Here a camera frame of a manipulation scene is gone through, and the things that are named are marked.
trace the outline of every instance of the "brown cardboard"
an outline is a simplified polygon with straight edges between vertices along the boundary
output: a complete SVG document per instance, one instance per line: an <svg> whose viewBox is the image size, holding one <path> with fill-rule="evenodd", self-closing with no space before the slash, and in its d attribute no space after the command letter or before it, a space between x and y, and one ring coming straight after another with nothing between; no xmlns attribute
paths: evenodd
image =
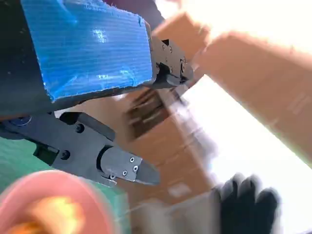
<svg viewBox="0 0 312 234"><path fill-rule="evenodd" d="M166 20L152 32L153 36L161 40L170 39L183 48L187 60L206 47L208 34L209 28L193 22L186 12Z"/></svg>
<svg viewBox="0 0 312 234"><path fill-rule="evenodd" d="M197 63L299 155L312 160L312 64L229 35Z"/></svg>
<svg viewBox="0 0 312 234"><path fill-rule="evenodd" d="M179 187L185 187L185 189L182 189L180 193L174 194L172 190L178 190ZM173 181L166 189L146 195L146 197L157 198L172 205L207 192L210 189L211 185L207 181L203 171L201 169L193 169L176 181Z"/></svg>
<svg viewBox="0 0 312 234"><path fill-rule="evenodd" d="M155 194L160 190L166 189L170 184L181 180L189 172L199 168L188 146L155 166L160 173L160 184L153 187L146 187L144 189L146 194Z"/></svg>
<svg viewBox="0 0 312 234"><path fill-rule="evenodd" d="M179 151L185 144L172 117L152 128L131 143L133 152L157 165Z"/></svg>

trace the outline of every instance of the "blue foam block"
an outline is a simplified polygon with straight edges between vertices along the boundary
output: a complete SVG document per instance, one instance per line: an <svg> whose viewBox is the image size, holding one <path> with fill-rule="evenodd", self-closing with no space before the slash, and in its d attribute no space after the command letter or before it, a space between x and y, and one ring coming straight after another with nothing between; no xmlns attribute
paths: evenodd
<svg viewBox="0 0 312 234"><path fill-rule="evenodd" d="M101 0L22 0L52 101L152 79L142 17Z"/></svg>

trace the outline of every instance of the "green cutting mat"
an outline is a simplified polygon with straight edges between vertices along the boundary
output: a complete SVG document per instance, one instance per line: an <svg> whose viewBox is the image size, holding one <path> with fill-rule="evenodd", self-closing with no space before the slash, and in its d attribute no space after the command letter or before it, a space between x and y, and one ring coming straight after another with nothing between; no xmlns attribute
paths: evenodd
<svg viewBox="0 0 312 234"><path fill-rule="evenodd" d="M0 193L15 180L37 171L51 170L50 166L33 156L36 145L27 140L7 140L0 137ZM121 225L122 233L130 233L130 222L125 215L128 204L125 192L92 182L108 199L115 220Z"/></svg>

